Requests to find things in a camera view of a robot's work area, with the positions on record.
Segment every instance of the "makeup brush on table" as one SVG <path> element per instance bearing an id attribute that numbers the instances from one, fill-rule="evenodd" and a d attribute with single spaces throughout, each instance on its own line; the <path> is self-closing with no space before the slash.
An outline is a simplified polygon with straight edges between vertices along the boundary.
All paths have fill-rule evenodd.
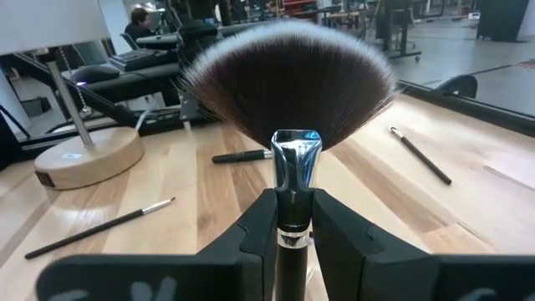
<path id="1" fill-rule="evenodd" d="M 276 300 L 304 300 L 319 153 L 394 98 L 389 65 L 345 33 L 284 21 L 214 45 L 186 71 L 184 84 L 216 115 L 271 149 L 278 199 Z"/>

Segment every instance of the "black brush handle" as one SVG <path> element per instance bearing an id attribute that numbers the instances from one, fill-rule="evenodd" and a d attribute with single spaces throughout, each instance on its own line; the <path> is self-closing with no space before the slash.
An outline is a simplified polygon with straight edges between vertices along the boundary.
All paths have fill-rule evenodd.
<path id="1" fill-rule="evenodd" d="M 213 156 L 211 161 L 215 164 L 248 162 L 266 159 L 264 150 L 250 150 L 233 154 Z"/>
<path id="2" fill-rule="evenodd" d="M 429 167 L 429 169 L 431 169 L 431 171 L 433 171 L 433 173 L 436 176 L 438 176 L 445 184 L 447 185 L 451 184 L 451 179 L 448 176 L 446 176 L 446 174 L 442 172 L 438 167 L 436 167 L 436 165 L 433 164 L 431 160 L 427 159 L 427 157 L 424 154 L 422 154 L 421 151 L 416 148 L 416 146 L 410 143 L 410 141 L 407 138 L 401 137 L 400 140 L 401 140 L 401 143 L 407 146 L 409 150 L 412 151 L 412 153 L 415 154 L 418 157 L 418 159 L 424 162 L 424 164 L 427 167 Z"/>
<path id="3" fill-rule="evenodd" d="M 308 247 L 277 248 L 275 301 L 304 301 Z"/>
<path id="4" fill-rule="evenodd" d="M 70 243 L 77 242 L 78 240 L 84 239 L 86 237 L 90 237 L 91 235 L 94 235 L 98 232 L 102 232 L 104 230 L 110 229 L 111 227 L 115 227 L 117 225 L 122 224 L 123 222 L 128 222 L 130 220 L 133 220 L 137 217 L 142 217 L 144 215 L 143 210 L 140 209 L 138 211 L 134 211 L 132 213 L 129 213 L 127 215 L 124 215 L 122 217 L 118 217 L 112 221 L 105 222 L 102 225 L 98 225 L 97 227 L 93 227 L 89 230 L 85 230 L 83 232 L 80 232 L 76 235 L 73 235 L 72 237 L 67 237 L 63 240 L 60 240 L 59 242 L 55 242 L 52 244 L 49 244 L 46 247 L 41 247 L 40 249 L 37 249 L 35 251 L 32 251 L 26 255 L 24 255 L 24 258 L 26 259 L 32 259 L 36 258 L 37 256 L 41 256 L 45 253 L 51 252 L 53 250 L 56 250 L 60 247 L 64 247 L 69 245 Z"/>

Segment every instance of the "keyboard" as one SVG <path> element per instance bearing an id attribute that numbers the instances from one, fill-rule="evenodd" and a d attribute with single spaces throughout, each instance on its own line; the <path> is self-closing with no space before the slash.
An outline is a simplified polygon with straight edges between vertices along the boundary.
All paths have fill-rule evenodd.
<path id="1" fill-rule="evenodd" d="M 114 55 L 110 58 L 110 63 L 112 65 L 125 72 L 173 63 L 176 61 L 178 61 L 178 58 L 173 51 L 150 49 L 132 50 L 126 54 Z"/>

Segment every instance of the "desk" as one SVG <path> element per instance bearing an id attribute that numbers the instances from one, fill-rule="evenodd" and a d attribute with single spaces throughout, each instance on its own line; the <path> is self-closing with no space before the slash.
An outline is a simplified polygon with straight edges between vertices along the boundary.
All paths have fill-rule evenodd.
<path id="1" fill-rule="evenodd" d="M 443 185 L 389 132 L 398 127 L 453 180 Z M 39 272 L 75 253 L 192 254 L 273 184 L 272 162 L 214 166 L 258 145 L 225 125 L 143 138 L 145 156 L 117 177 L 46 191 L 32 162 L 0 173 L 0 294 L 33 300 Z M 320 159 L 317 186 L 387 231 L 434 253 L 535 253 L 535 140 L 401 95 Z M 169 207 L 32 261 L 23 255 L 176 196 Z M 317 258 L 307 300 L 327 300 Z"/>
<path id="2" fill-rule="evenodd" d="M 178 63 L 162 64 L 130 72 L 120 71 L 116 79 L 87 84 L 84 87 L 115 103 L 161 92 L 167 106 L 178 105 L 180 101 L 176 97 L 173 81 L 180 72 Z M 70 79 L 69 71 L 61 74 Z"/>

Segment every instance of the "wooden tabletop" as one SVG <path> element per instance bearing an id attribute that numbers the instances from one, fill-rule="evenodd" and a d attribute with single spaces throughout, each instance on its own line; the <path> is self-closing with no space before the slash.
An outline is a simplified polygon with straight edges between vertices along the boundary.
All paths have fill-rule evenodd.
<path id="1" fill-rule="evenodd" d="M 445 186 L 389 132 L 397 127 L 452 180 Z M 227 125 L 143 138 L 127 172 L 72 191 L 44 189 L 31 161 L 0 173 L 0 295 L 33 300 L 39 272 L 76 253 L 195 253 L 273 185 L 271 161 L 214 166 L 258 145 Z M 434 253 L 535 253 L 535 140 L 400 96 L 322 154 L 317 186 L 387 231 Z M 23 255 L 176 196 L 158 212 L 26 261 Z M 310 248 L 307 300 L 326 300 Z"/>

